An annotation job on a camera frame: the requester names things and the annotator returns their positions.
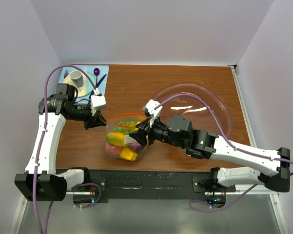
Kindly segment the clear zip top bag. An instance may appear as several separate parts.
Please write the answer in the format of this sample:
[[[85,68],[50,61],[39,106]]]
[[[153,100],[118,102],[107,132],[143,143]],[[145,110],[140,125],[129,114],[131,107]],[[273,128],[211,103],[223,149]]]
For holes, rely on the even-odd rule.
[[[142,114],[138,114],[138,113],[125,113],[125,114],[121,114],[115,117],[112,117],[110,119],[107,120],[106,122],[106,143],[115,145],[115,146],[119,146],[122,148],[128,147],[129,148],[129,144],[136,142],[133,138],[131,138],[129,136],[129,134],[124,134],[124,133],[118,133],[118,132],[113,132],[114,127],[116,125],[118,125],[120,122],[123,121],[135,121],[136,125],[141,123],[144,119],[146,118],[145,115]],[[145,156],[147,152],[147,147],[144,146],[143,150],[141,150],[140,152],[138,152],[138,157],[136,158],[135,161],[140,160],[141,158],[143,158]]]

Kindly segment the large clear plastic bowl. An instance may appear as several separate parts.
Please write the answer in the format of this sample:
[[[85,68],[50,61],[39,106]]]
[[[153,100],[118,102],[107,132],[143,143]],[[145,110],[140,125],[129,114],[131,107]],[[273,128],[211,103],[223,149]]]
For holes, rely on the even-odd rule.
[[[157,92],[153,96],[153,100],[162,103],[167,98],[181,93],[191,94],[203,100],[211,108],[222,131],[219,130],[213,116],[204,104],[188,96],[175,97],[164,104],[160,113],[161,122],[166,123],[170,117],[182,115],[185,119],[191,121],[196,129],[225,135],[227,138],[230,137],[233,130],[233,118],[229,108],[218,94],[199,82],[187,81],[169,85]]]

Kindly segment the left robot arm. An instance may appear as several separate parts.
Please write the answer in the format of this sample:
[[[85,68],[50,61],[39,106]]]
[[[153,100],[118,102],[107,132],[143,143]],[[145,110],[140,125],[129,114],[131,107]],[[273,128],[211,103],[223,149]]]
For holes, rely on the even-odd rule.
[[[59,139],[66,121],[82,121],[85,129],[106,126],[101,110],[105,97],[94,89],[86,106],[75,105],[77,89],[58,84],[56,92],[39,103],[39,129],[35,146],[23,174],[15,176],[15,185],[29,201],[62,201],[74,187],[87,191],[91,187],[88,168],[70,168],[56,173]]]

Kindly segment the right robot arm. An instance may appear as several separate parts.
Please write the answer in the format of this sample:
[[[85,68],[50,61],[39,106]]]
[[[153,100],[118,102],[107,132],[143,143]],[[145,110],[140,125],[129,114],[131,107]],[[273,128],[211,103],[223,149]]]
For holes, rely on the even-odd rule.
[[[201,183],[214,192],[236,184],[259,184],[275,192],[290,190],[290,150],[264,150],[236,142],[218,134],[195,129],[192,122],[175,115],[163,124],[159,118],[147,118],[136,125],[129,136],[145,146],[158,140],[196,159],[216,159],[237,163],[239,168],[212,168]]]

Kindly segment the green fake grapes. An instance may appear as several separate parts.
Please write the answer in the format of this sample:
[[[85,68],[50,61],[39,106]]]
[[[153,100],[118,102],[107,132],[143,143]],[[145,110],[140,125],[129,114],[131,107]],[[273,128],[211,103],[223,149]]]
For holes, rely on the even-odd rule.
[[[123,121],[114,127],[113,132],[124,133],[127,135],[137,130],[135,125],[136,125],[135,121],[130,121],[130,122]]]

